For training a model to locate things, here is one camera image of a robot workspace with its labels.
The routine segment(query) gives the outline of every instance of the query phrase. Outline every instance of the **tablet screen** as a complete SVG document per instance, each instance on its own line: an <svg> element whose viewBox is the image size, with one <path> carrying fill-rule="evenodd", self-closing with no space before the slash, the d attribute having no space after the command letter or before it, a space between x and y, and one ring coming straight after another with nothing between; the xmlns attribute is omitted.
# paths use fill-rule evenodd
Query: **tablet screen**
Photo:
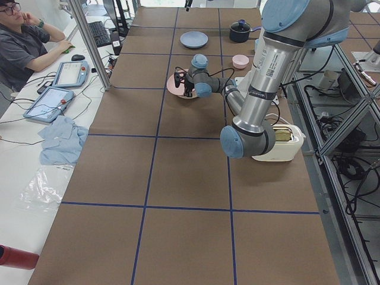
<svg viewBox="0 0 380 285"><path fill-rule="evenodd" d="M29 110L28 116L48 118L53 110L62 105L61 100L65 98L67 91L49 89L41 99Z"/></svg>
<svg viewBox="0 0 380 285"><path fill-rule="evenodd" d="M62 64L56 85L76 84L81 72L81 67L82 62L67 62Z"/></svg>

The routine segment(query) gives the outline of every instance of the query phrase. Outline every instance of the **gray t-shirt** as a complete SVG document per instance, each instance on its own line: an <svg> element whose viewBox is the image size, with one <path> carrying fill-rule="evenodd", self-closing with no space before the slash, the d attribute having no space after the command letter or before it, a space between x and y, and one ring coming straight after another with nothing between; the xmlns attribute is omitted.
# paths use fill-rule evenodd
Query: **gray t-shirt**
<svg viewBox="0 0 380 285"><path fill-rule="evenodd" d="M43 43L50 40L49 33L36 26L22 25L21 31L16 33L0 24L0 74L15 91L20 91L33 74L26 65L47 53Z"/></svg>

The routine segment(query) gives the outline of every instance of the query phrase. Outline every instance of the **red bottle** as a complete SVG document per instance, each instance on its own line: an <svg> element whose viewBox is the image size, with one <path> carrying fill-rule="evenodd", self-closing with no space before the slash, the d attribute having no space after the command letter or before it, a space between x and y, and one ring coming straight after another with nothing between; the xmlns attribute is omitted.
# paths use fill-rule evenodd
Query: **red bottle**
<svg viewBox="0 0 380 285"><path fill-rule="evenodd" d="M30 270L36 267L38 259L38 254L0 245L0 265Z"/></svg>

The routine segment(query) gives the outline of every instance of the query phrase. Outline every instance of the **plastic bag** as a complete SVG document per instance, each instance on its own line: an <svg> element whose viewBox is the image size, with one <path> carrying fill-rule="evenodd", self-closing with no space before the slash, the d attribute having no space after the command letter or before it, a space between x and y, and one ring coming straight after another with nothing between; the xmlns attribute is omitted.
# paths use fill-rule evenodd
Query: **plastic bag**
<svg viewBox="0 0 380 285"><path fill-rule="evenodd" d="M56 213L70 181L74 166L41 166L20 193L16 207L35 213Z"/></svg>

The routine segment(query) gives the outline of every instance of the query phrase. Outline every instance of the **white desk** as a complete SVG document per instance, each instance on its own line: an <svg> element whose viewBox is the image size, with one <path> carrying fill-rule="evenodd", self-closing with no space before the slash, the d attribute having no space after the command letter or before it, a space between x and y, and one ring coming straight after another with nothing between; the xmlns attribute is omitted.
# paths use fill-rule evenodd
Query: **white desk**
<svg viewBox="0 0 380 285"><path fill-rule="evenodd" d="M91 22L99 19L104 20L105 18L89 17L88 21ZM74 27L75 21L70 22L65 29L65 34L68 36ZM68 54L62 55L53 65L44 71L34 73L30 80L56 71L60 62L70 61L71 56L76 53L84 55L90 68L94 67L79 31L75 33L71 42L76 46L75 49L72 49ZM111 45L99 48L101 57L108 55L107 52L113 53ZM74 92L76 94L80 93L94 75L96 74L90 73L82 88L75 89ZM39 81L35 81L25 86L17 98L36 99L39 96L36 92L38 83ZM87 111L75 119L77 125L86 128L90 127L102 99L103 91L102 84L98 78L86 89L84 93L92 99L92 103ZM86 108L88 103L89 99L80 94L67 107L65 116L69 118L76 117ZM29 107L30 103L23 103L22 105ZM0 122L20 119L24 112L17 105L12 104L0 119ZM34 143L41 140L37 133L44 127L46 125L27 120L3 123L0 124L0 135L5 140ZM14 204L18 200L19 194L28 185L41 166L39 162L41 150L41 144L19 145L0 141L0 244L38 254L41 253L53 223L54 214L28 213L18 210ZM26 285L32 273L33 270L0 266L0 284Z"/></svg>

